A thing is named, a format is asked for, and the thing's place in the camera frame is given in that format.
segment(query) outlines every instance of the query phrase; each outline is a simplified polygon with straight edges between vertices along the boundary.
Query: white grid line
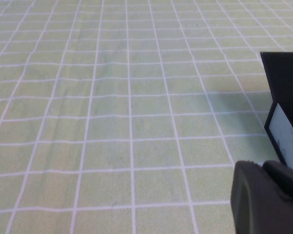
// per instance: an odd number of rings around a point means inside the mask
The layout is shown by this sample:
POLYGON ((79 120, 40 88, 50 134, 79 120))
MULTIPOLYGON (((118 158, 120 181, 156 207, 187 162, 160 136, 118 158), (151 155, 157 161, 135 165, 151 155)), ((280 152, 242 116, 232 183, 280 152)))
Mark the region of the white grid line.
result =
MULTIPOLYGON (((49 15, 49 19, 51 18, 52 13, 53 13, 53 10, 55 9, 55 7, 56 7, 58 1, 59 1, 59 0, 57 0, 57 1, 55 2, 54 6, 52 7, 52 11, 51 11, 51 13, 50 13, 50 15, 49 15)), ((61 58, 61 62, 62 62, 62 63, 63 63, 63 60, 64 60, 64 56, 65 56, 65 50, 64 50, 64 52, 63 52, 63 54, 62 54, 62 58, 61 58)), ((59 69, 58 69, 58 73, 57 73, 56 78, 59 77, 60 70, 61 70, 61 66, 60 66, 59 69)), ((10 230, 11 230, 11 227, 12 227, 12 223, 13 223, 13 220, 14 220, 14 217, 15 217, 15 214, 16 214, 16 210, 17 210, 17 208, 19 207, 19 204, 20 204, 20 201, 21 201, 22 195, 23 195, 23 193, 24 193, 25 186, 26 186, 26 182, 27 182, 27 178, 28 178, 28 172, 29 172, 29 170, 30 170, 30 168, 31 168, 31 164, 32 164, 32 162, 33 162, 34 155, 35 155, 35 152, 36 152, 36 149, 37 149, 37 146, 38 146, 38 141, 39 141, 40 136, 41 136, 41 134, 42 134, 42 129, 43 129, 43 126, 44 126, 45 117, 47 116, 47 113, 48 113, 48 110, 49 110, 49 107, 50 107, 50 104, 51 104, 51 101, 52 101, 52 97, 54 96, 55 89, 56 89, 56 84, 57 84, 57 79, 56 79, 56 81, 54 82, 54 86, 53 86, 53 90, 52 90, 52 94, 51 94, 51 99, 49 100, 49 102, 48 102, 48 104, 47 104, 47 107, 46 107, 46 109, 45 109, 45 112, 44 112, 44 118, 42 119, 42 122, 41 122, 41 125, 40 125, 40 128, 39 128, 39 131, 38 131, 38 134, 37 134, 37 138, 36 138, 36 141, 35 141, 35 144, 34 144, 34 148, 33 148, 33 151, 32 151, 32 153, 31 153, 31 156, 30 156, 30 159, 29 159, 29 162, 28 162, 28 165, 27 165, 27 169, 26 169, 26 172, 27 172, 27 173, 24 175, 24 179, 23 179, 23 182, 22 182, 22 185, 21 185, 20 193, 19 193, 18 198, 17 198, 17 200, 16 200, 16 202, 15 202, 15 206, 14 206, 13 212, 12 212, 12 214, 11 214, 11 217, 10 217, 10 220, 9 220, 9 223, 8 223, 8 226, 7 226, 6 231, 5 231, 6 234, 10 233, 10 230)))
MULTIPOLYGON (((169 206, 205 206, 205 205, 224 205, 230 204, 229 200, 219 200, 219 201, 199 201, 199 202, 178 202, 178 203, 150 203, 150 204, 139 204, 135 205, 135 209, 139 208, 155 208, 155 207, 169 207, 169 206)), ((131 205, 122 206, 98 206, 98 207, 78 207, 76 210, 80 211, 104 211, 104 210, 120 210, 120 209, 131 209, 131 205)), ((9 213, 12 209, 0 210, 0 214, 9 213)), ((49 211, 49 212, 69 212, 72 208, 46 208, 46 207, 22 207, 18 208, 17 211, 49 211)))
MULTIPOLYGON (((163 62, 162 62, 160 46, 159 46, 159 42, 157 40, 157 32, 156 32, 155 23, 154 23, 154 20, 153 20, 153 12, 152 12, 152 8, 151 8, 150 0, 148 0, 148 4, 149 4, 150 13, 151 13, 153 30, 154 30, 154 34, 155 34, 155 38, 156 38, 156 46, 157 46, 157 49, 158 49, 158 55, 159 55, 159 59, 160 59, 160 63, 161 63, 161 70, 162 70, 162 74, 163 74, 163 78, 164 78, 165 90, 166 90, 166 93, 167 93, 169 112, 171 114, 171 121, 172 121, 173 129, 174 129, 174 135, 176 137, 178 155, 179 155, 179 160, 180 160, 180 164, 181 164, 181 167, 182 167, 182 174, 183 174, 183 178, 184 178, 184 182, 185 182, 185 188, 186 188, 186 192, 187 192, 187 199, 188 199, 189 203, 192 203, 192 197, 191 197, 191 193, 190 193, 190 187, 189 187, 189 183, 188 183, 187 173, 186 173, 186 170, 185 170, 185 164, 184 164, 184 160, 183 160, 183 155, 182 155, 182 152, 181 152, 180 141, 179 141, 179 137, 178 137, 178 131, 177 131, 176 123, 175 123, 175 118, 174 118, 174 115, 173 115, 173 109, 172 109, 172 105, 171 105, 171 101, 170 101, 170 96, 168 95, 169 90, 168 90, 165 70, 164 70, 164 66, 163 66, 163 62)), ((193 230, 194 230, 194 232, 196 234, 199 234, 199 230, 198 230, 198 226, 197 226, 197 222, 196 222, 196 218, 195 218, 195 213, 194 213, 194 207, 193 207, 193 205, 190 205, 189 208, 190 208, 190 213, 191 213, 193 230)))
POLYGON ((131 179, 131 225, 132 234, 136 234, 136 198, 135 198, 135 180, 134 180, 134 157, 133 157, 133 136, 132 136, 132 109, 131 109, 131 83, 130 83, 130 53, 129 53, 129 28, 128 28, 128 5, 126 5, 126 39, 127 39, 127 75, 128 75, 128 110, 129 110, 129 147, 130 147, 130 179, 131 179))
MULTIPOLYGON (((102 16, 103 16, 103 7, 104 7, 104 0, 102 1, 100 19, 102 19, 102 16)), ((102 22, 100 21, 99 32, 98 32, 98 42, 97 42, 97 45, 96 45, 96 51, 99 50, 99 43, 100 43, 99 39, 100 39, 100 32, 101 32, 101 24, 102 24, 102 22)), ((94 92, 94 83, 95 83, 95 79, 96 79, 95 74, 96 74, 96 70, 97 70, 97 61, 98 61, 98 53, 96 53, 96 57, 95 57, 95 61, 94 61, 94 69, 93 69, 93 75, 92 75, 91 91, 90 91, 89 104, 88 104, 88 110, 87 110, 87 120, 86 120, 86 126, 85 126, 85 131, 84 131, 84 142, 83 142, 82 155, 81 155, 80 165, 79 165, 78 180, 77 180, 76 191, 75 191, 73 215, 72 215, 72 220, 71 220, 71 224, 70 224, 70 231, 69 231, 70 234, 73 234, 74 229, 75 229, 75 221, 76 221, 76 213, 77 213, 78 200, 79 200, 79 192, 80 192, 80 186, 81 186, 81 181, 82 181, 82 170, 83 170, 83 166, 84 166, 84 155, 85 155, 86 141, 87 141, 87 136, 88 136, 89 122, 90 122, 90 115, 91 115, 91 107, 92 107, 92 100, 93 100, 92 96, 93 96, 93 92, 94 92)))
MULTIPOLYGON (((245 110, 245 111, 231 111, 231 112, 214 112, 216 115, 234 115, 234 114, 245 114, 245 113, 268 113, 269 110, 266 111, 254 111, 254 110, 245 110)), ((206 116, 212 115, 212 112, 198 112, 198 113, 173 113, 173 116, 206 116)), ((90 119, 95 118, 108 118, 108 117, 119 117, 119 118, 130 118, 130 117, 168 117, 171 114, 145 114, 145 115, 97 115, 97 116, 89 116, 90 119)), ((77 117, 77 116, 46 116, 46 118, 52 119, 88 119, 88 117, 77 117)), ((23 121, 31 121, 31 120, 40 120, 43 117, 31 117, 31 118, 14 118, 14 119, 4 119, 3 122, 23 122, 23 121)))

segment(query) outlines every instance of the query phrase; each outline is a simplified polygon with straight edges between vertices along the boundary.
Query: fabric surface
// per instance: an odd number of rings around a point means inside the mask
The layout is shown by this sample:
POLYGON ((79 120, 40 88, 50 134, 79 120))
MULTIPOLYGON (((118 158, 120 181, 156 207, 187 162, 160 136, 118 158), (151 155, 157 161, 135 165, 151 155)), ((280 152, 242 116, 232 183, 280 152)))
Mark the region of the fabric surface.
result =
POLYGON ((259 51, 293 0, 0 0, 0 233, 233 233, 277 160, 259 51))

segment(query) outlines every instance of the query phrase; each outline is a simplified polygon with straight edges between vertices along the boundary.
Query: black plastic object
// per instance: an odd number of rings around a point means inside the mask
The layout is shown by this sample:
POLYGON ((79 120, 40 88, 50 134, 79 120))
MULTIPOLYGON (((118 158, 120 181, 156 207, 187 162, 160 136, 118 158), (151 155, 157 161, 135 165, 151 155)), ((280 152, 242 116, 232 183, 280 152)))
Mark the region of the black plastic object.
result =
POLYGON ((273 99, 265 130, 280 162, 286 165, 282 152, 269 130, 269 125, 276 105, 279 103, 293 127, 293 52, 261 52, 260 55, 273 99))
POLYGON ((238 161, 230 203, 237 234, 293 234, 293 170, 238 161))

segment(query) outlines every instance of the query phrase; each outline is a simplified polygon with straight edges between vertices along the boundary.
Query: white paper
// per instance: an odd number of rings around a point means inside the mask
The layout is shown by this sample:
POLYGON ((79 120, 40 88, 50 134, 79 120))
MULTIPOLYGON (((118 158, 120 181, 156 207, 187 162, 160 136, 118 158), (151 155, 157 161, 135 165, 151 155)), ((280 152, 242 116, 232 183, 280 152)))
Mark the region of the white paper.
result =
POLYGON ((279 104, 273 113, 269 130, 288 167, 293 168, 293 127, 279 104))

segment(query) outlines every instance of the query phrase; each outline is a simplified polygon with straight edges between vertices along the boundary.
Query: grid pattern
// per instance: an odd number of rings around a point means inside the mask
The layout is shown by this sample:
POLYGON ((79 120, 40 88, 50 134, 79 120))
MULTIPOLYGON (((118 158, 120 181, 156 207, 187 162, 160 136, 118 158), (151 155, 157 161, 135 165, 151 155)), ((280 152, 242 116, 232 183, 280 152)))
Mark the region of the grid pattern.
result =
POLYGON ((277 160, 259 51, 293 0, 0 1, 0 233, 233 233, 277 160))

